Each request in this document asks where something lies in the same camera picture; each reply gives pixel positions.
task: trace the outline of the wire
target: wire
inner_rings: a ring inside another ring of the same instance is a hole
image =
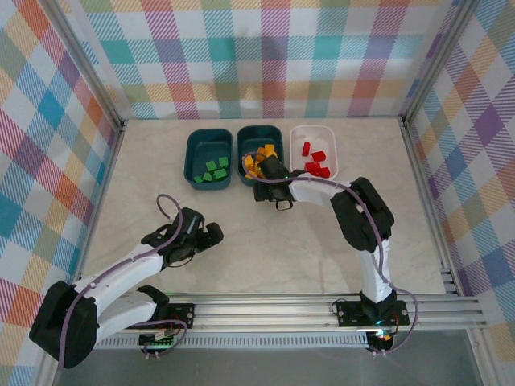
[[[167,320],[154,320],[152,322],[142,322],[142,323],[137,323],[137,324],[133,325],[134,327],[145,327],[145,326],[155,326],[156,324],[164,324],[164,323],[172,323],[172,325],[173,325],[173,323],[179,324],[184,329],[184,332],[180,336],[180,338],[177,339],[174,342],[174,344],[169,346],[169,348],[167,348],[165,351],[162,351],[161,353],[155,352],[154,353],[154,357],[156,359],[159,359],[161,356],[165,356],[165,355],[169,354],[174,348],[176,348],[177,346],[179,346],[183,342],[184,337],[187,334],[187,324],[184,321],[180,320],[180,319],[167,319]],[[146,355],[146,358],[149,359],[150,352],[148,352],[146,350],[147,347],[148,347],[148,343],[145,346],[143,346],[143,353]]]
[[[399,317],[397,316],[397,314],[393,313],[393,317],[395,318],[395,334],[397,334],[399,332]]]
[[[249,170],[245,166],[245,159],[249,155],[253,155],[253,154],[256,154],[256,152],[255,151],[251,151],[251,152],[247,153],[246,155],[243,156],[243,158],[241,160],[241,164],[243,166],[243,170],[245,171],[246,174],[249,174]],[[356,200],[358,205],[360,205],[361,208],[363,209],[363,213],[365,214],[367,220],[370,223],[370,227],[372,228],[373,234],[374,234],[374,236],[376,238],[377,247],[379,248],[379,267],[377,267],[376,259],[374,259],[374,258],[372,259],[373,266],[374,266],[375,270],[377,271],[377,274],[379,275],[379,277],[382,279],[382,281],[384,283],[388,284],[388,286],[392,290],[395,290],[395,291],[399,292],[400,294],[409,295],[413,299],[415,310],[414,310],[414,317],[413,317],[413,322],[411,324],[411,327],[408,330],[408,332],[406,333],[406,337],[396,347],[391,348],[389,350],[389,352],[394,352],[394,351],[398,350],[399,348],[401,348],[402,346],[404,346],[404,344],[408,341],[409,337],[413,333],[414,328],[417,326],[417,322],[418,322],[418,300],[417,300],[417,298],[415,297],[415,295],[413,293],[411,293],[407,289],[398,288],[390,280],[388,280],[385,277],[385,275],[383,274],[383,264],[384,264],[384,261],[385,261],[385,250],[383,249],[381,235],[379,234],[379,229],[377,229],[377,225],[376,225],[376,223],[373,220],[372,214],[370,213],[369,209],[367,208],[366,204],[363,202],[361,197],[353,189],[351,189],[350,187],[345,186],[343,183],[337,183],[335,181],[331,181],[330,179],[321,179],[319,177],[312,177],[312,176],[303,177],[302,175],[300,175],[299,177],[289,177],[289,178],[285,178],[285,179],[260,179],[259,177],[252,176],[252,179],[255,179],[256,181],[259,181],[259,182],[262,182],[262,183],[284,183],[284,182],[290,182],[290,181],[312,181],[312,182],[316,182],[316,183],[323,183],[325,185],[331,185],[331,186],[339,187],[340,189],[343,189],[344,191],[348,192]]]
[[[331,304],[331,312],[335,315],[335,316],[338,316],[338,313],[335,312],[335,304],[337,302],[346,302],[345,299],[336,299],[332,304]]]
[[[180,268],[180,267],[184,267],[186,264],[189,264],[192,262],[193,260],[193,257],[195,256],[191,256],[185,263],[183,264],[179,264],[179,265],[168,265],[168,268]]]
[[[180,230],[183,227],[183,213],[181,211],[180,205],[171,195],[166,194],[160,194],[156,197],[156,203],[158,206],[159,211],[168,219],[170,219],[170,216],[163,210],[161,207],[160,199],[165,198],[169,199],[177,208],[178,216],[179,216],[179,224],[177,225],[177,229],[175,230],[175,233],[171,236],[170,239],[162,243],[160,246],[151,249],[148,252],[140,253],[139,255],[135,257],[128,257],[127,259],[118,262],[117,264],[113,265],[111,268],[107,269],[100,275],[98,275],[95,279],[93,279],[90,283],[88,283],[80,292],[79,294],[73,299],[72,304],[70,304],[70,307],[68,308],[68,311],[66,312],[66,315],[64,316],[64,322],[63,326],[61,327],[61,336],[60,336],[60,342],[59,342],[59,363],[58,368],[62,369],[64,367],[64,353],[66,352],[66,334],[68,333],[68,326],[70,324],[70,319],[72,318],[73,310],[75,310],[75,307],[77,303],[88,293],[88,291],[92,290],[96,284],[98,284],[102,279],[109,276],[111,273],[117,271],[124,265],[127,265],[129,263],[134,263],[143,257],[148,257],[156,252],[158,252],[160,249],[167,247],[170,245],[179,235]]]

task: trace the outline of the plaid wall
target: plaid wall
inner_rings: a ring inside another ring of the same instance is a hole
[[[444,2],[60,0],[141,119],[397,115]]]
[[[412,134],[468,295],[515,379],[515,1],[483,0]]]
[[[398,112],[398,115],[406,115],[406,111],[410,107],[411,102],[413,102],[413,98],[419,89],[420,82],[426,76],[427,72],[431,68],[431,65],[433,64],[433,59],[435,58],[439,50],[442,48],[443,38],[445,37],[445,34],[447,33],[449,27],[454,21],[456,13],[458,12],[459,6],[462,2],[463,0],[452,0],[451,7],[449,8],[449,11],[445,16],[445,19],[443,20],[443,23],[440,26],[438,33],[436,34],[435,39],[433,40],[433,43],[431,44],[431,48],[427,52],[426,57],[424,58],[422,65],[418,70],[417,76],[410,87],[410,91],[408,92],[408,95],[406,96],[406,99],[402,104],[401,111]]]
[[[0,385],[28,384],[28,330],[69,280],[115,131],[36,0],[0,0]]]

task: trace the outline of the marble surface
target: marble surface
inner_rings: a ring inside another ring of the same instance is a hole
[[[130,121],[84,274],[116,261],[165,224],[155,206],[156,195],[165,192],[204,214],[207,222],[217,222],[225,239],[183,268],[165,269],[145,284],[180,293],[359,292],[360,262],[332,211],[297,203],[290,211],[277,212],[272,203],[256,203],[252,188],[241,183],[234,168],[223,191],[195,191],[184,179],[186,141],[192,131],[223,127],[236,139],[241,127],[260,124],[282,131],[287,165],[292,128],[330,127],[340,167],[336,180],[368,178],[395,216],[390,249],[393,282],[419,294],[444,292],[439,259],[393,118]],[[164,207],[175,215],[173,204]]]

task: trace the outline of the plastic container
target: plastic container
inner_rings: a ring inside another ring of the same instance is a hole
[[[304,142],[311,143],[310,155],[303,157]],[[290,170],[304,170],[306,162],[313,162],[311,153],[323,151],[326,155],[325,161],[320,165],[328,167],[333,179],[338,174],[338,156],[336,155],[335,134],[326,126],[303,125],[296,126],[290,131]]]
[[[218,191],[225,189],[231,182],[233,155],[233,135],[226,129],[200,129],[187,138],[186,159],[184,161],[184,178],[198,191]],[[229,159],[227,177],[221,181],[197,183],[196,175],[202,177],[207,170],[206,162],[219,157]]]
[[[241,158],[251,152],[256,151],[260,147],[264,147],[267,143],[274,145],[279,161],[284,162],[284,150],[282,148],[281,130],[272,125],[246,126],[238,131],[236,136],[237,148],[237,172],[241,181],[251,187],[255,184],[252,179],[245,177],[245,171],[241,165]]]

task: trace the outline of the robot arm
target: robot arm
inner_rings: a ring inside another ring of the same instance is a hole
[[[59,281],[51,286],[32,324],[30,339],[58,359],[60,336],[68,308],[102,274],[102,280],[73,309],[66,336],[65,368],[72,368],[82,362],[97,342],[115,332],[140,322],[170,318],[167,310],[168,296],[156,288],[145,285],[132,294],[124,296],[124,293],[147,277],[173,266],[173,263],[191,259],[196,253],[223,240],[224,235],[218,224],[208,224],[204,230],[204,217],[200,213],[186,207],[181,212],[182,228],[174,241],[165,248],[142,256],[170,240],[179,226],[178,216],[173,223],[165,224],[143,237],[141,244],[103,271],[71,285]],[[122,261],[127,262],[117,269],[113,268]]]
[[[275,202],[279,211],[291,209],[295,201],[332,208],[345,239],[358,251],[363,273],[363,290],[360,292],[363,313],[372,324],[389,319],[393,305],[397,301],[397,294],[378,273],[379,245],[370,222],[355,198],[335,185],[295,179],[304,172],[295,170],[290,173],[275,156],[261,161],[259,166],[267,179],[286,179],[286,181],[280,183],[256,182],[254,185],[256,201]],[[390,281],[388,252],[391,227],[394,222],[392,212],[369,180],[361,177],[352,183],[342,184],[349,186],[359,195],[373,217],[381,236],[383,248],[382,274]],[[288,206],[281,209],[280,203],[284,202],[287,202]]]

